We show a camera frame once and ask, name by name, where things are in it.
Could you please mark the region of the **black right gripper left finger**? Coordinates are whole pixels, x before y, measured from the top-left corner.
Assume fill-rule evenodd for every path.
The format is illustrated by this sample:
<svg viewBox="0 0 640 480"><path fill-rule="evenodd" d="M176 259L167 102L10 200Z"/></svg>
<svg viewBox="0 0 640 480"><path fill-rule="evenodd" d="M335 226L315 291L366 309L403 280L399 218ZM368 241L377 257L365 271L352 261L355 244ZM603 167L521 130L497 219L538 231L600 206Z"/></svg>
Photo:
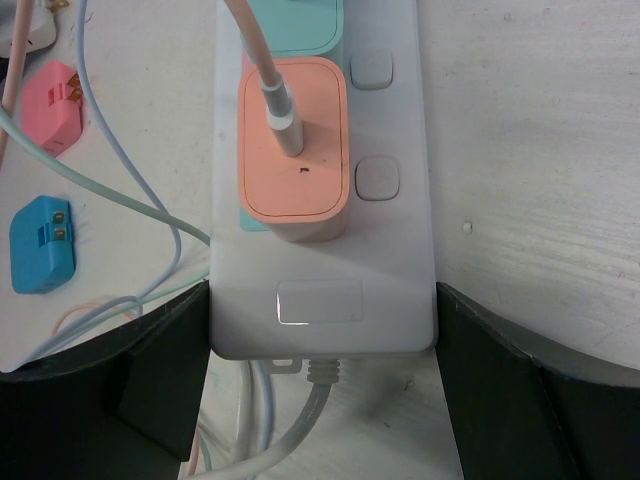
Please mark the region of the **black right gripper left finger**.
<svg viewBox="0 0 640 480"><path fill-rule="evenodd" d="M143 317L1 376L4 479L175 479L209 361L201 282Z"/></svg>

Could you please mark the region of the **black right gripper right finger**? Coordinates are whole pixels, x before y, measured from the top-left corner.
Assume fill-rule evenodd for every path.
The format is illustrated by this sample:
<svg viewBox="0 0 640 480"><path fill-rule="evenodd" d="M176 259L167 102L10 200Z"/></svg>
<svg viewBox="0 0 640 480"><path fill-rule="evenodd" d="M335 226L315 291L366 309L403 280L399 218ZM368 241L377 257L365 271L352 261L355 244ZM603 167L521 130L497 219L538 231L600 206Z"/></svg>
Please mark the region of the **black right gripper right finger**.
<svg viewBox="0 0 640 480"><path fill-rule="evenodd" d="M639 372L437 286L436 356L467 479L636 479Z"/></svg>

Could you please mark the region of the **blue adapter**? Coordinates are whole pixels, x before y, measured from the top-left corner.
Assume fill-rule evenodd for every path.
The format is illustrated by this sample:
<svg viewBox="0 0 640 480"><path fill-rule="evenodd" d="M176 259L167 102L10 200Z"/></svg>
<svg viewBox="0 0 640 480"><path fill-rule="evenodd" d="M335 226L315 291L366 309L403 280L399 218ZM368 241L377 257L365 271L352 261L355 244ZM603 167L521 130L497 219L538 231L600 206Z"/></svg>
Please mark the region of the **blue adapter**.
<svg viewBox="0 0 640 480"><path fill-rule="evenodd" d="M15 293L46 294L75 274L70 203L40 195L20 209L9 229L11 282Z"/></svg>

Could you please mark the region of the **orange charger plug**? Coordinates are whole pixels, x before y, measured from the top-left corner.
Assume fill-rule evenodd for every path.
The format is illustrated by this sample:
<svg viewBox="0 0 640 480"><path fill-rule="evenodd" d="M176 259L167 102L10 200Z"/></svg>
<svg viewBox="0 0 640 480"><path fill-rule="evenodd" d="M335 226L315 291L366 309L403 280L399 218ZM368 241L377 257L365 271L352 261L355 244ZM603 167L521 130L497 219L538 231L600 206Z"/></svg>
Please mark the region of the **orange charger plug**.
<svg viewBox="0 0 640 480"><path fill-rule="evenodd" d="M302 121L303 149L286 155L268 123L256 68L238 89L237 183L241 207L280 239L324 242L347 224L349 122L342 70L322 57L279 58L276 67Z"/></svg>

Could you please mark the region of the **pink adapter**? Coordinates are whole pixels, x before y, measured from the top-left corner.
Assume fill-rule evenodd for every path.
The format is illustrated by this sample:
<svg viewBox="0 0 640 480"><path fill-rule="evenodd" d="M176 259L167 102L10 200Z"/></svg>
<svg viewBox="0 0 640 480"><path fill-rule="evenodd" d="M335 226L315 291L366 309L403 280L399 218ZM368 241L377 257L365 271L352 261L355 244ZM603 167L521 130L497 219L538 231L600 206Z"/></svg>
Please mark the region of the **pink adapter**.
<svg viewBox="0 0 640 480"><path fill-rule="evenodd" d="M83 92L77 71L57 60L40 68L21 95L21 128L37 146L58 157L83 129Z"/></svg>

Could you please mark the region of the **white adapter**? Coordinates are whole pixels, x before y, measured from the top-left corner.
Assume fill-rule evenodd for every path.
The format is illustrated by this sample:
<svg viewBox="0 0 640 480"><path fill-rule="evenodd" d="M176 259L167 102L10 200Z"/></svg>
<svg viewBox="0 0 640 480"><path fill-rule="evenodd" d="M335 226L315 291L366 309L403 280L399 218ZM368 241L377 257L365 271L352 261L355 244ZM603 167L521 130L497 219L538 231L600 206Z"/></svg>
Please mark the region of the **white adapter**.
<svg viewBox="0 0 640 480"><path fill-rule="evenodd" d="M36 0L31 14L26 52L45 49L57 39L55 12L69 6L68 1ZM1 2L1 57L8 59L14 33L16 1Z"/></svg>

